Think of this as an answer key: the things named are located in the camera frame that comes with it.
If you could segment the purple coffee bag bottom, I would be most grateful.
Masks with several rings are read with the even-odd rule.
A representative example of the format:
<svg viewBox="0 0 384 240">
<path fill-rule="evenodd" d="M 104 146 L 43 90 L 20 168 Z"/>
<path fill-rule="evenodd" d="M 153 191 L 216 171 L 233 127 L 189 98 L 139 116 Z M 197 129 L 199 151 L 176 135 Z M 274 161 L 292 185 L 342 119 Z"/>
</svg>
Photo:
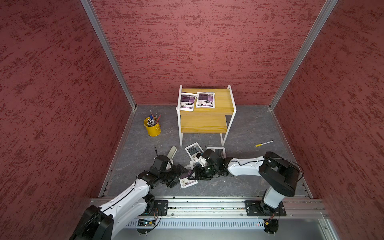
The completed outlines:
<svg viewBox="0 0 384 240">
<path fill-rule="evenodd" d="M 184 178 L 180 177 L 179 182 L 182 189 L 186 189 L 188 187 L 198 184 L 197 180 L 190 180 L 188 177 L 184 177 Z"/>
</svg>

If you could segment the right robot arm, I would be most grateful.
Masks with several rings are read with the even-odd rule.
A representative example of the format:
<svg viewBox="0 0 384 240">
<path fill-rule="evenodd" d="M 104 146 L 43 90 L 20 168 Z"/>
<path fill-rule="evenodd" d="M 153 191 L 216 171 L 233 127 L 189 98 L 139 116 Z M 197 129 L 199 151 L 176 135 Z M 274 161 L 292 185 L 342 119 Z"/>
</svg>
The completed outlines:
<svg viewBox="0 0 384 240">
<path fill-rule="evenodd" d="M 295 196 L 300 169 L 273 152 L 252 159 L 222 158 L 213 150 L 206 150 L 198 156 L 188 176 L 190 180 L 209 181 L 228 175 L 263 178 L 270 187 L 257 207 L 266 216 L 273 215 L 285 197 Z"/>
</svg>

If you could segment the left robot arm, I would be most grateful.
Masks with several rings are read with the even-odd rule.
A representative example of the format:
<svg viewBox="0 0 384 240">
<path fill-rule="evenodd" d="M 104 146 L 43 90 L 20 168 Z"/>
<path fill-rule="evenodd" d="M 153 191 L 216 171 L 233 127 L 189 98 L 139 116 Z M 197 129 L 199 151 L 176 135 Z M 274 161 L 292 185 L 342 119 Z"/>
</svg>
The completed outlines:
<svg viewBox="0 0 384 240">
<path fill-rule="evenodd" d="M 175 186 L 179 177 L 187 172 L 181 165 L 173 165 L 170 169 L 154 168 L 140 173 L 134 183 L 114 199 L 99 207 L 89 206 L 70 239 L 111 240 L 140 215 L 154 217 L 156 228 L 167 215 L 168 202 L 156 201 L 150 190 L 159 183 Z"/>
</svg>

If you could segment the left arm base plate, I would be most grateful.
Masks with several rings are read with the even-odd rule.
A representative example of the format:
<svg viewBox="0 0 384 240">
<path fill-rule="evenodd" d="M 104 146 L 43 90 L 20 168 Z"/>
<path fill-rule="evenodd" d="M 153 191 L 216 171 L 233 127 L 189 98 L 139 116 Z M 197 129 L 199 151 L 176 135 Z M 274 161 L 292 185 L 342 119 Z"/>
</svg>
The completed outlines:
<svg viewBox="0 0 384 240">
<path fill-rule="evenodd" d="M 147 204 L 143 216 L 166 216 L 168 212 L 167 200 L 153 200 Z"/>
</svg>

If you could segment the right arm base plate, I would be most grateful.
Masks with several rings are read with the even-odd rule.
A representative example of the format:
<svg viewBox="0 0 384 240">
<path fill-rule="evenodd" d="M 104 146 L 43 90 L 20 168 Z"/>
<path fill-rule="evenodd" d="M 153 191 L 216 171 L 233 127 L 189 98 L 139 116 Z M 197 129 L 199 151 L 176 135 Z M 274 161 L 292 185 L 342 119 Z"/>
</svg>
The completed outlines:
<svg viewBox="0 0 384 240">
<path fill-rule="evenodd" d="M 263 201 L 245 201 L 245 209 L 248 217 L 286 217 L 287 213 L 283 202 L 277 208 L 272 208 Z"/>
</svg>

